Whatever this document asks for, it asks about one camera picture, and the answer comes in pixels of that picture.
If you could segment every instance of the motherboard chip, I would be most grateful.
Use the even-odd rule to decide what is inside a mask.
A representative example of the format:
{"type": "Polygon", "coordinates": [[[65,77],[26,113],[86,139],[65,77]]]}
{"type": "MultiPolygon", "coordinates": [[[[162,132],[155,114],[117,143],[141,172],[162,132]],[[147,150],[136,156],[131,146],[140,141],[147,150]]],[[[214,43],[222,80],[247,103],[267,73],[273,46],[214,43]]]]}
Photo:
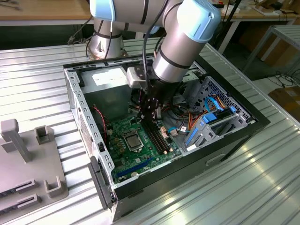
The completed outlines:
{"type": "Polygon", "coordinates": [[[138,151],[144,146],[136,130],[126,133],[124,139],[130,151],[138,151]]]}
{"type": "Polygon", "coordinates": [[[128,144],[130,145],[131,148],[134,148],[138,145],[141,145],[141,142],[138,139],[137,135],[128,137],[127,142],[128,142],[128,144]]]}

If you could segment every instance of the electrical connector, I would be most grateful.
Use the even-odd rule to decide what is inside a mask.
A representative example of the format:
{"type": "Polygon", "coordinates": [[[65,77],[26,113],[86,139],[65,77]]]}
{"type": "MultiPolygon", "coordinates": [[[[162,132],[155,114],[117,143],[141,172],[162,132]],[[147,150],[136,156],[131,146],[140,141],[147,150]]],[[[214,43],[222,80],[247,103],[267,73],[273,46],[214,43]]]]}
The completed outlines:
{"type": "Polygon", "coordinates": [[[171,136],[177,136],[177,135],[178,135],[177,130],[176,130],[176,129],[171,130],[171,131],[170,131],[170,135],[171,135],[171,136]]]}

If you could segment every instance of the metal table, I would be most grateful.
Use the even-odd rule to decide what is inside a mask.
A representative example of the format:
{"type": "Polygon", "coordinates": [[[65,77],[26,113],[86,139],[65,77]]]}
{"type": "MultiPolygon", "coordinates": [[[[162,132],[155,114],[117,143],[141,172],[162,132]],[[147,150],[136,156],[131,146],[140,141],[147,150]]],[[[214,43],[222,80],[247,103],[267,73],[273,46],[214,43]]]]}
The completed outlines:
{"type": "MultiPolygon", "coordinates": [[[[157,38],[150,39],[152,52],[157,38]]],[[[129,54],[143,41],[125,43],[129,54]]],[[[63,64],[86,60],[85,46],[0,52],[0,120],[20,131],[51,126],[69,196],[8,224],[111,224],[86,166],[89,161],[68,104],[63,64]]],[[[210,45],[200,53],[271,124],[227,161],[134,211],[116,224],[299,224],[300,124],[210,45]]]]}
{"type": "MultiPolygon", "coordinates": [[[[262,37],[262,39],[258,42],[255,49],[250,54],[246,65],[242,69],[242,72],[244,73],[253,60],[255,59],[256,55],[259,53],[261,48],[264,46],[264,44],[267,42],[271,34],[275,34],[277,36],[278,41],[273,43],[272,45],[276,46],[280,39],[286,41],[290,45],[294,46],[298,50],[300,50],[300,25],[293,25],[293,26],[270,26],[265,35],[262,37]]],[[[295,66],[297,66],[299,63],[296,62],[291,69],[293,69],[295,66]]]]}

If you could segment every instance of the workbench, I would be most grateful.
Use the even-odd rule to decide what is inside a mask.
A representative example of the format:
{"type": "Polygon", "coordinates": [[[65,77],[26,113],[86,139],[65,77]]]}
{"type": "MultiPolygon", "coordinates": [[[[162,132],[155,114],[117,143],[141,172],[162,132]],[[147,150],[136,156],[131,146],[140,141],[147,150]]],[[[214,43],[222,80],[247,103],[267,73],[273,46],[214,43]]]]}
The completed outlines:
{"type": "MultiPolygon", "coordinates": [[[[157,38],[148,40],[153,52],[157,38]]],[[[142,40],[124,42],[129,55],[142,40]]],[[[69,196],[7,224],[112,223],[103,210],[68,103],[63,64],[87,60],[85,45],[0,52],[0,120],[20,132],[54,129],[69,196]]],[[[300,123],[207,44],[200,55],[271,123],[228,160],[132,212],[115,224],[295,224],[300,221],[300,123]]]]}
{"type": "MultiPolygon", "coordinates": [[[[218,51],[220,53],[223,53],[231,40],[232,36],[234,35],[236,29],[238,28],[240,22],[265,22],[265,21],[286,21],[286,25],[293,25],[294,22],[296,21],[297,18],[299,18],[300,15],[296,15],[293,13],[288,13],[286,15],[269,15],[265,16],[253,8],[246,11],[246,10],[241,10],[239,13],[235,13],[231,19],[232,24],[229,28],[229,31],[227,32],[225,38],[223,39],[222,44],[220,45],[218,51]]],[[[274,49],[274,47],[279,43],[279,38],[276,39],[273,44],[270,46],[270,48],[266,51],[266,53],[262,57],[262,61],[264,61],[270,52],[274,49]]]]}
{"type": "Polygon", "coordinates": [[[16,1],[18,5],[0,3],[0,26],[75,25],[84,24],[90,17],[86,0],[16,1]],[[21,10],[3,5],[19,6],[21,10]]]}

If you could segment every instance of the light blue joint cap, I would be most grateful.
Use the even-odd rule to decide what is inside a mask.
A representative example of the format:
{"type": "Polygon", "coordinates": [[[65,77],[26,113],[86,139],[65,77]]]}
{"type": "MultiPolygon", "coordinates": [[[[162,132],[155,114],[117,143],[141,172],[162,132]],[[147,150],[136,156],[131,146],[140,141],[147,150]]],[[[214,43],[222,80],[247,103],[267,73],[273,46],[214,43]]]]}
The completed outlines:
{"type": "Polygon", "coordinates": [[[207,0],[184,0],[177,10],[177,20],[190,39],[206,43],[221,22],[221,13],[207,0]]]}
{"type": "Polygon", "coordinates": [[[90,13],[101,20],[115,21],[113,0],[90,0],[90,13]]]}
{"type": "Polygon", "coordinates": [[[150,34],[155,34],[156,32],[158,32],[159,27],[153,27],[152,30],[150,31],[150,34]]]}

